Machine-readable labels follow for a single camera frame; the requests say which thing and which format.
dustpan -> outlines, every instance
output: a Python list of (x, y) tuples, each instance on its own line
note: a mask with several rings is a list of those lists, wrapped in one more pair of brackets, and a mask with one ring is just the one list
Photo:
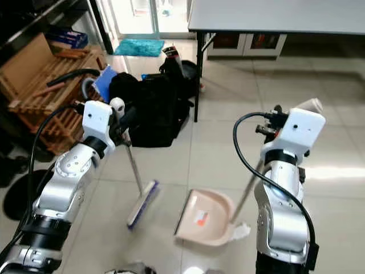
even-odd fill
[[(262, 161), (256, 170), (261, 169)], [(235, 208), (230, 197), (214, 190), (190, 191), (175, 229), (175, 237), (203, 245), (219, 246), (229, 242), (236, 219), (255, 182), (253, 175)]]

gray table top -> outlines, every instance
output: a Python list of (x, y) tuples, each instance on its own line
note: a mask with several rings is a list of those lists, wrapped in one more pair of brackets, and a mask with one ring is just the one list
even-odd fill
[(193, 0), (190, 31), (365, 34), (365, 0)]

table leg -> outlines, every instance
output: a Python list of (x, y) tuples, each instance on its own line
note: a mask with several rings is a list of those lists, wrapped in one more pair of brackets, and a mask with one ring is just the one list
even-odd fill
[(195, 86), (195, 109), (194, 109), (194, 122), (198, 122), (198, 105), (199, 105), (199, 92), (200, 92), (200, 75), (202, 72), (202, 59), (203, 53), (201, 51), (203, 46), (203, 33), (197, 32), (196, 37), (198, 41), (197, 54), (196, 54), (196, 86)]

broom handle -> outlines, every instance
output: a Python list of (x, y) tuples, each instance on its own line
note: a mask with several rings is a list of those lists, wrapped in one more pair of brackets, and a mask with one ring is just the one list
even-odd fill
[(143, 186), (142, 186), (141, 176), (139, 175), (136, 161), (135, 161), (135, 159), (134, 159), (134, 157), (132, 155), (131, 146), (126, 146), (126, 148), (127, 148), (129, 160), (131, 161), (133, 173), (135, 174), (135, 178), (136, 178), (136, 181), (137, 181), (139, 195), (142, 196), (142, 194), (143, 194)]
[[(260, 169), (262, 168), (262, 160), (260, 159), (256, 165), (256, 168), (255, 170), (260, 172)], [(256, 175), (255, 174), (252, 174), (250, 180), (249, 180), (249, 183), (248, 185), (246, 186), (245, 188), (245, 191), (244, 191), (244, 194), (240, 200), (240, 202), (238, 203), (237, 207), (236, 207), (236, 210), (234, 211), (234, 214), (230, 220), (230, 223), (231, 224), (234, 224), (237, 220), (237, 217), (238, 215), (240, 214), (241, 212), (241, 209), (242, 207), (244, 206), (246, 200), (247, 200), (247, 197), (249, 196), (249, 194), (251, 193), (251, 190), (253, 188), (253, 186), (255, 185), (255, 180), (256, 180)]]

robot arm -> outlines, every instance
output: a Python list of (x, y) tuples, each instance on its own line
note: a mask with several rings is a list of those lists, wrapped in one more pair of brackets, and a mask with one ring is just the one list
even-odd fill
[(85, 103), (84, 141), (58, 157), (54, 175), (34, 202), (32, 218), (23, 228), (19, 244), (12, 247), (0, 267), (0, 273), (52, 273), (60, 266), (63, 243), (92, 174), (105, 154), (124, 142), (122, 133), (128, 121), (122, 115), (117, 116), (114, 107), (123, 108), (124, 114), (122, 100), (113, 107), (97, 101)]
[[(326, 120), (318, 113), (321, 107), (317, 99), (299, 107), (288, 114), (277, 108), (270, 123), (258, 126), (257, 132), (266, 135), (261, 150), (263, 174), (302, 202), (305, 173), (298, 164), (313, 146)], [(306, 273), (309, 235), (302, 211), (283, 192), (267, 184), (257, 184), (254, 194), (259, 208), (257, 273)]]

